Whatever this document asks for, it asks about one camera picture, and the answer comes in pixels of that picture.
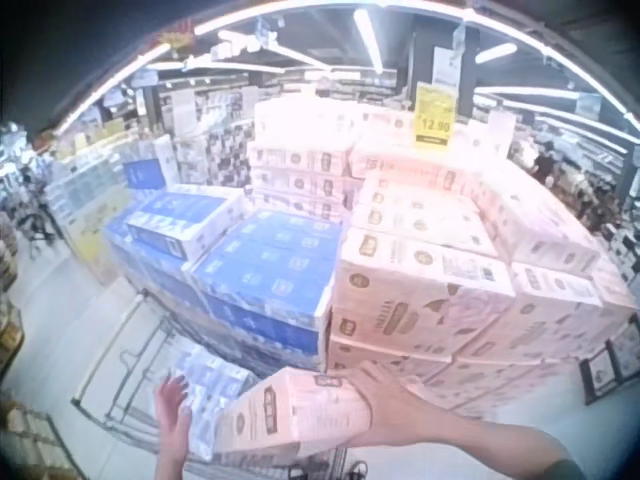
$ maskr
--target price tag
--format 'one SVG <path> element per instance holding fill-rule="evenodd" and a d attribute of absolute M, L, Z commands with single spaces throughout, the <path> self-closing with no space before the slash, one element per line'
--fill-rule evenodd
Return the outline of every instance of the price tag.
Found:
<path fill-rule="evenodd" d="M 418 82 L 414 116 L 417 147 L 448 147 L 456 119 L 457 97 L 451 90 Z"/>

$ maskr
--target floor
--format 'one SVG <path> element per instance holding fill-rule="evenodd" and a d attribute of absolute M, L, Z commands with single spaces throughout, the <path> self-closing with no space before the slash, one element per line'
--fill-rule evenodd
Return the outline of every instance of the floor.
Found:
<path fill-rule="evenodd" d="M 104 289 L 63 246 L 43 250 L 35 260 L 25 250 L 20 250 L 19 278 L 10 295 L 22 310 L 26 341 L 3 390 L 52 416 L 89 478 L 152 478 L 153 455 L 119 442 L 70 403 L 93 359 L 115 332 L 133 292 L 123 280 Z M 156 324 L 154 315 L 141 311 L 123 331 L 87 390 L 83 405 L 90 412 L 101 417 L 122 377 L 117 352 L 139 344 Z M 496 420 L 542 428 L 567 446 L 589 478 L 606 478 L 640 431 L 640 383 L 588 408 L 581 388 L 576 370 L 546 391 L 503 408 Z M 467 455 L 437 445 L 355 449 L 348 463 L 356 459 L 368 462 L 370 480 L 499 478 Z"/>

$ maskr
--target shopper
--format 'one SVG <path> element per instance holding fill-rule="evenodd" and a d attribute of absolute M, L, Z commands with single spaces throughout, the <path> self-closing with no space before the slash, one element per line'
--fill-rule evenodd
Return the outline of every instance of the shopper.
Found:
<path fill-rule="evenodd" d="M 542 185 L 545 185 L 547 177 L 553 172 L 553 167 L 556 162 L 553 158 L 553 150 L 555 148 L 553 142 L 545 142 L 543 148 L 542 153 L 540 153 L 533 162 L 533 172 L 531 176 Z"/>
<path fill-rule="evenodd" d="M 371 362 L 364 362 L 344 376 L 358 389 L 372 412 L 371 428 L 352 439 L 348 447 L 439 443 L 459 448 L 511 478 L 585 479 L 562 444 L 539 430 L 473 420 L 443 410 L 414 395 L 387 370 Z M 186 398 L 185 389 L 184 377 L 178 377 L 165 381 L 156 391 L 160 427 L 156 480 L 182 478 L 191 424 L 190 412 L 179 413 Z M 348 475 L 351 477 L 347 478 L 363 480 L 366 465 L 356 464 L 355 471 Z M 292 478 L 307 477 L 298 471 Z"/>

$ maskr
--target shopping cart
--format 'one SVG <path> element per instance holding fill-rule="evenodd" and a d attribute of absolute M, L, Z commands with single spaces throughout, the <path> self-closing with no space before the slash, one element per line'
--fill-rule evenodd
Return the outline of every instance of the shopping cart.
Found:
<path fill-rule="evenodd" d="M 136 343 L 135 347 L 122 345 L 123 332 L 131 329 L 135 324 L 133 317 L 142 310 L 154 316 L 157 322 L 150 322 L 148 332 L 138 334 L 134 341 L 128 341 Z M 198 342 L 199 339 L 201 337 L 188 321 L 178 318 L 150 291 L 141 290 L 122 315 L 105 348 L 92 363 L 71 404 L 85 418 L 119 441 L 157 454 L 158 429 L 151 413 L 154 385 L 159 378 L 166 376 L 181 352 L 195 345 L 202 345 L 216 355 L 215 349 L 210 348 L 211 341 L 203 343 Z M 111 377 L 105 376 L 103 370 L 108 370 Z M 94 398 L 102 399 L 97 409 L 85 405 L 92 385 L 104 385 L 106 377 L 119 378 L 111 382 L 113 396 L 105 400 L 104 393 L 94 395 Z M 334 480 L 341 477 L 345 458 L 346 450 L 334 449 L 298 461 L 297 464 L 309 472 L 310 480 Z M 185 470 L 211 480 L 286 479 L 288 476 L 288 466 L 231 467 L 209 463 L 192 455 L 187 460 Z"/>

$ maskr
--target ceiling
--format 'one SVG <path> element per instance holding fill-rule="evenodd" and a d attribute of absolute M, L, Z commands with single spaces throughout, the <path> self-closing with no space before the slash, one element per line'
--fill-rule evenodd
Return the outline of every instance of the ceiling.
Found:
<path fill-rule="evenodd" d="M 640 104 L 640 83 L 636 81 L 640 73 L 638 40 L 625 28 L 621 21 L 624 17 L 611 3 L 599 0 L 474 2 L 487 15 L 497 19 L 508 18 L 509 23 L 516 23 L 533 36 L 545 34 L 548 41 L 549 35 L 554 35 L 553 38 L 558 42 L 555 48 L 583 66 L 586 66 L 585 61 L 589 63 L 589 59 L 593 60 L 591 63 L 601 67 L 598 72 L 591 71 L 596 78 L 608 81 L 607 87 L 621 98 L 628 94 L 625 100 Z M 50 32 L 51 25 L 47 26 L 47 19 L 44 18 L 47 15 L 44 15 L 39 19 L 37 28 L 25 24 L 20 29 L 31 34 L 29 48 L 20 50 L 20 32 L 17 32 L 12 44 L 12 48 L 17 50 L 8 54 L 2 52 L 3 113 L 25 124 L 32 132 L 57 124 L 73 105 L 79 103 L 92 85 L 98 84 L 118 65 L 123 65 L 136 49 L 144 49 L 143 42 L 149 34 L 185 15 L 195 16 L 194 24 L 198 24 L 237 8 L 237 5 L 233 5 L 237 2 L 218 2 L 221 5 L 211 10 L 207 8 L 211 2 L 204 0 L 160 2 L 161 6 L 158 6 L 158 2 L 122 2 L 121 6 L 119 2 L 113 2 L 111 6 L 104 2 L 99 6 L 91 5 L 91 8 L 78 7 L 77 3 L 74 2 L 71 9 L 69 0 L 61 0 L 55 15 L 49 12 L 51 19 L 48 22 L 53 21 L 53 27 L 57 28 L 53 34 Z M 284 46 L 328 64 L 369 66 L 370 60 L 352 14 L 353 8 L 319 8 L 287 13 L 283 16 L 284 27 L 279 31 L 279 41 Z M 409 40 L 413 14 L 393 11 L 391 8 L 374 8 L 371 9 L 371 16 L 384 66 L 396 68 Z M 272 28 L 277 28 L 277 18 L 270 18 L 269 22 Z M 253 29 L 253 22 L 233 27 L 233 30 L 245 33 L 251 33 Z M 578 58 L 573 51 L 563 50 L 564 40 L 578 46 L 589 58 Z M 504 41 L 495 33 L 480 32 L 480 50 Z M 215 33 L 206 34 L 198 37 L 191 50 L 180 54 L 206 53 L 216 42 Z M 7 44 L 3 41 L 2 45 L 6 50 Z M 21 56 L 19 61 L 16 60 L 18 55 Z M 243 54 L 237 61 L 276 66 L 300 65 L 294 60 L 264 51 Z M 479 66 L 480 85 L 567 88 L 570 82 L 575 84 L 576 90 L 592 91 L 573 73 L 557 65 L 545 64 L 537 51 L 526 47 L 521 47 L 514 55 Z M 538 103 L 541 97 L 517 99 Z M 602 121 L 617 128 L 628 126 L 628 122 L 623 121 L 607 102 L 603 103 Z"/>

